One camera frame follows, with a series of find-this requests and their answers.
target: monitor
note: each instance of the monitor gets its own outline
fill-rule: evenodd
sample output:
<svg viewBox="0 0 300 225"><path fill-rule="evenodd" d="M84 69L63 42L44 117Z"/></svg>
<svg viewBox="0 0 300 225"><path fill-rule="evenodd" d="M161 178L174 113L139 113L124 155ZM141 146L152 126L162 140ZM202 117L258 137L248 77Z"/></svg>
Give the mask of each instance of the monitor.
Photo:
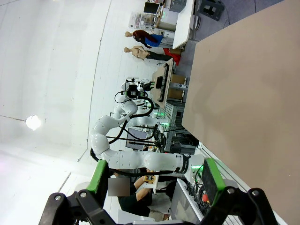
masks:
<svg viewBox="0 0 300 225"><path fill-rule="evenodd" d="M132 128L129 128L128 131L133 134L135 137L138 137L138 138L142 138L142 139L145 139L147 137L147 132L145 131L142 131L142 130L135 130L135 129L132 129ZM133 136L131 136L130 134L127 133L127 139L130 139L132 141L126 141L126 147L127 148L131 148L131 149L138 149L138 150L141 150L143 149L143 144L130 144L129 142L134 142L136 141L137 139L135 139Z"/></svg>
<svg viewBox="0 0 300 225"><path fill-rule="evenodd" d="M203 215L185 187L186 184L181 179L177 179L171 203L171 218L199 224L203 219Z"/></svg>
<svg viewBox="0 0 300 225"><path fill-rule="evenodd" d="M156 14L158 12L159 6L159 3L145 2L144 13Z"/></svg>

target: black t-shirt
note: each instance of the black t-shirt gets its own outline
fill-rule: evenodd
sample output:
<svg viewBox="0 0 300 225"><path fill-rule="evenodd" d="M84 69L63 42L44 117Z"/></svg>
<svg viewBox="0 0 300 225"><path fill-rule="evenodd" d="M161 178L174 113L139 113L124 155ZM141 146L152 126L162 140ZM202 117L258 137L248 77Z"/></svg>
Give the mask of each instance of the black t-shirt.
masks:
<svg viewBox="0 0 300 225"><path fill-rule="evenodd" d="M138 216L148 217L150 209L142 202L136 200L136 188L130 185L130 196L118 197L121 209Z"/></svg>

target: gray floor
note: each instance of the gray floor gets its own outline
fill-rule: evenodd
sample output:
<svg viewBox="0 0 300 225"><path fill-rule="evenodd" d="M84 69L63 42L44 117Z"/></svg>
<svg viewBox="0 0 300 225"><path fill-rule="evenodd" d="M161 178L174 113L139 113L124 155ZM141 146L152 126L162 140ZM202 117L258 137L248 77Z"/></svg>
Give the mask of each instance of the gray floor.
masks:
<svg viewBox="0 0 300 225"><path fill-rule="evenodd" d="M219 21L201 15L201 23L196 32L196 40L201 41L223 29L223 27L229 26L228 19L230 24L233 24L254 14L255 11L259 12L281 1L282 0L222 0L228 10L228 14L227 11L224 10ZM187 42L185 51L181 54L180 63L176 67L176 74L184 75L188 78L190 77L196 43L195 41Z"/></svg>

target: white table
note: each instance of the white table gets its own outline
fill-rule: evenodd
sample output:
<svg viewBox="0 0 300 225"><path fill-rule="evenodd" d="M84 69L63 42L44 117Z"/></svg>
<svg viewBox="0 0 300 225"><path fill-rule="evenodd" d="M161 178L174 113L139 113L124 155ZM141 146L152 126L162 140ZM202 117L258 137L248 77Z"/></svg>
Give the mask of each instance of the white table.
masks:
<svg viewBox="0 0 300 225"><path fill-rule="evenodd" d="M188 41L193 9L194 0L187 0L187 4L184 9L180 13L178 13L173 49L178 48L180 45Z"/></svg>

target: mannequin head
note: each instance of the mannequin head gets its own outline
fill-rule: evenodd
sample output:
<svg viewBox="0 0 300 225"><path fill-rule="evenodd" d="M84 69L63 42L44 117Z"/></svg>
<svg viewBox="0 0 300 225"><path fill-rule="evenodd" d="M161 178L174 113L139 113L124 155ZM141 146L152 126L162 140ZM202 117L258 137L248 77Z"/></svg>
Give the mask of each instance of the mannequin head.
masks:
<svg viewBox="0 0 300 225"><path fill-rule="evenodd" d="M130 33L129 31L125 32L125 37L132 37L132 33Z"/></svg>
<svg viewBox="0 0 300 225"><path fill-rule="evenodd" d="M127 47L125 47L125 48L124 48L124 52L125 52L125 53L129 53L129 52L131 52L131 49L130 49L130 48L127 48Z"/></svg>

